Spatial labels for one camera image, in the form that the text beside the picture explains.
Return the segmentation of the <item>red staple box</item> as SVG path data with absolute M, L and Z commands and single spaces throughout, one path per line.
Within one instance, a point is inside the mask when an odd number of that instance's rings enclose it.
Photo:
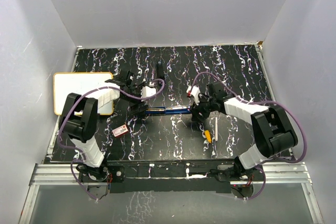
M 122 125 L 122 126 L 112 130 L 112 134 L 113 134 L 114 137 L 121 136 L 121 135 L 123 135 L 127 132 L 128 132 L 128 128 L 127 128 L 126 125 Z

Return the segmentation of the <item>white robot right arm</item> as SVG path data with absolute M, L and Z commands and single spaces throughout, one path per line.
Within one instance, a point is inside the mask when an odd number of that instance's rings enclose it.
M 298 144 L 286 111 L 278 105 L 243 102 L 228 95 L 219 81 L 208 85 L 208 94 L 201 93 L 196 86 L 189 86 L 186 93 L 194 99 L 190 108 L 192 120 L 203 123 L 212 112 L 219 112 L 240 119 L 253 128 L 255 143 L 252 147 L 234 159 L 233 167 L 224 171 L 215 169 L 212 171 L 214 174 L 247 180 L 261 163 Z

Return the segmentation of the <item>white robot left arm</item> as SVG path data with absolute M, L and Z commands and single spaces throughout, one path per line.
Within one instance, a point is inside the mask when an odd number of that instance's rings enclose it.
M 122 99 L 143 112 L 148 108 L 145 101 L 156 94 L 153 82 L 134 84 L 133 77 L 130 71 L 123 71 L 85 94 L 70 93 L 66 97 L 57 141 L 61 142 L 62 135 L 71 140 L 82 160 L 76 169 L 95 181 L 104 181 L 111 175 L 95 138 L 99 109 Z

